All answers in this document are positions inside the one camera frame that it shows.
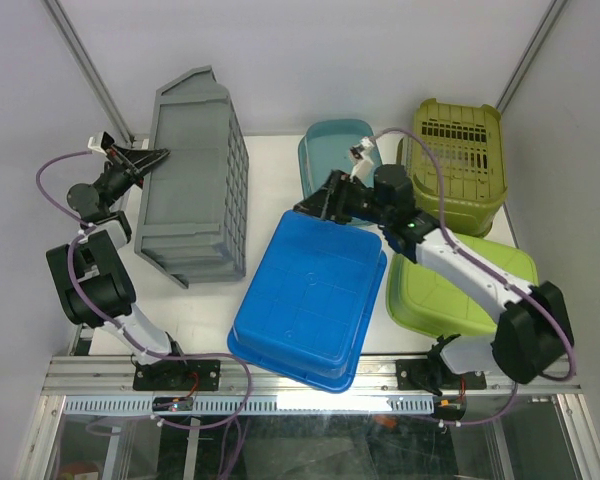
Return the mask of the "teal transparent plastic tub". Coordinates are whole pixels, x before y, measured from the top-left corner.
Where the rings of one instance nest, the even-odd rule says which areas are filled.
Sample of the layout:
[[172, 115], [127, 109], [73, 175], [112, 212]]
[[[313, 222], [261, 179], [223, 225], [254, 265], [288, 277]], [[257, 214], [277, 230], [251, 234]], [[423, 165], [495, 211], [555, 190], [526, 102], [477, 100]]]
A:
[[311, 125], [298, 145], [303, 197], [322, 186], [332, 170], [350, 172], [353, 163], [349, 149], [372, 134], [371, 126], [360, 119], [326, 120]]

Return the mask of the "grey plastic bin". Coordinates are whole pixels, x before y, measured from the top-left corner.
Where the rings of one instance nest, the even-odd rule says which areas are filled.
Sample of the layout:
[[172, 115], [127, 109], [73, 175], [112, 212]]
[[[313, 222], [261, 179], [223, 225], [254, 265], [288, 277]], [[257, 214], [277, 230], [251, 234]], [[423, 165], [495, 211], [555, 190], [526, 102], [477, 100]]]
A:
[[211, 67], [157, 90], [149, 146], [170, 153], [144, 179], [135, 253], [183, 288], [243, 278], [249, 155]]

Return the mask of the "blue plastic tub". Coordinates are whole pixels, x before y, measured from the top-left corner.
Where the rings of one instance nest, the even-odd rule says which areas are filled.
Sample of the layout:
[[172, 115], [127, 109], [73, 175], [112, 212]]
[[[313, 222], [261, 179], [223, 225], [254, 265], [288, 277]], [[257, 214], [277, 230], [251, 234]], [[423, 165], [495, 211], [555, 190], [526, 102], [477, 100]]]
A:
[[285, 212], [235, 316], [229, 351], [280, 373], [354, 370], [386, 266], [377, 234]]

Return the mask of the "lime green plastic tub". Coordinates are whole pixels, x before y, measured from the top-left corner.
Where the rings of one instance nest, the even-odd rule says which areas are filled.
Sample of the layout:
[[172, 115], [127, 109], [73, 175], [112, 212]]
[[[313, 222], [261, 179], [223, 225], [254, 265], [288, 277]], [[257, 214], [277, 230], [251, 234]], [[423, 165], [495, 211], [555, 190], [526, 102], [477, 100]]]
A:
[[[478, 237], [457, 238], [494, 265], [538, 283], [536, 264], [524, 251]], [[393, 256], [388, 273], [386, 308], [396, 324], [431, 338], [496, 330], [491, 317], [459, 288], [399, 254]]]

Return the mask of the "olive green slotted container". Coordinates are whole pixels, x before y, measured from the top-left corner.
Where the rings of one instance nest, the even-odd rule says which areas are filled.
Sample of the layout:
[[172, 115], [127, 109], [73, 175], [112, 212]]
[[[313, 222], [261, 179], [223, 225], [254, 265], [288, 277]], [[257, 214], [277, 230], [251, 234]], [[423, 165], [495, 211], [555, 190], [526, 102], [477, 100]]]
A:
[[486, 236], [507, 196], [500, 112], [431, 98], [416, 110], [413, 131], [440, 164], [446, 226]]

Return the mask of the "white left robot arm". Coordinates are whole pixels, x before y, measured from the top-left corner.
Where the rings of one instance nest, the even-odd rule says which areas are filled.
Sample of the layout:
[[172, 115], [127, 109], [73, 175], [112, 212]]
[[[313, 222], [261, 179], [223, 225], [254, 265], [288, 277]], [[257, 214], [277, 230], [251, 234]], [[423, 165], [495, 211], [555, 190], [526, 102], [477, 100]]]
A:
[[132, 280], [118, 253], [132, 234], [118, 201], [131, 187], [142, 187], [145, 176], [170, 151], [133, 150], [115, 144], [98, 151], [106, 157], [102, 173], [91, 183], [73, 185], [67, 192], [66, 206], [45, 190], [42, 174], [62, 160], [88, 153], [53, 158], [35, 175], [43, 197], [78, 223], [78, 233], [70, 243], [46, 252], [61, 307], [71, 323], [104, 329], [117, 337], [131, 350], [141, 372], [168, 388], [181, 387], [188, 380], [190, 366], [177, 342], [137, 306]]

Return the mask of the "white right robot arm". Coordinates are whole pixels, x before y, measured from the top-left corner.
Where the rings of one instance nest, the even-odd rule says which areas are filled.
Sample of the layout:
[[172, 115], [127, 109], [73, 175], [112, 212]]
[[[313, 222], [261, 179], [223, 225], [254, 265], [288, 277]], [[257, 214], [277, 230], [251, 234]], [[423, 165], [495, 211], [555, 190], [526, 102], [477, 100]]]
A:
[[574, 336], [562, 291], [546, 281], [534, 285], [485, 260], [462, 243], [441, 218], [416, 205], [403, 167], [376, 169], [370, 187], [354, 175], [332, 171], [294, 212], [346, 225], [368, 221], [391, 249], [449, 281], [475, 301], [496, 326], [492, 334], [441, 336], [427, 354], [432, 383], [449, 387], [462, 374], [497, 370], [517, 384], [542, 377], [561, 357], [569, 367], [560, 381], [576, 374]]

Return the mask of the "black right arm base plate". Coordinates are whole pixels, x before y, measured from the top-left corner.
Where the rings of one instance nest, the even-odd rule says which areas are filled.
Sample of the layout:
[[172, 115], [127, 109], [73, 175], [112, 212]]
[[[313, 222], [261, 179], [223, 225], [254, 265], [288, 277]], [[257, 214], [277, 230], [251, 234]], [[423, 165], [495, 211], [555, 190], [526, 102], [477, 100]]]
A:
[[424, 390], [440, 396], [444, 390], [485, 390], [487, 382], [483, 374], [469, 372], [452, 373], [442, 364], [429, 359], [399, 359], [395, 361], [398, 389]]

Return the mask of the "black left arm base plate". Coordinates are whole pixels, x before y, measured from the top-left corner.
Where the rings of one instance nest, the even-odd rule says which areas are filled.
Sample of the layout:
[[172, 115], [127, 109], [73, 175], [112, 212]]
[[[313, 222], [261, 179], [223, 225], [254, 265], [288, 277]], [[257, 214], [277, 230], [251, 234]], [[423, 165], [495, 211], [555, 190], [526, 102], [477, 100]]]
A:
[[134, 366], [134, 391], [212, 392], [219, 388], [219, 360], [158, 360]]

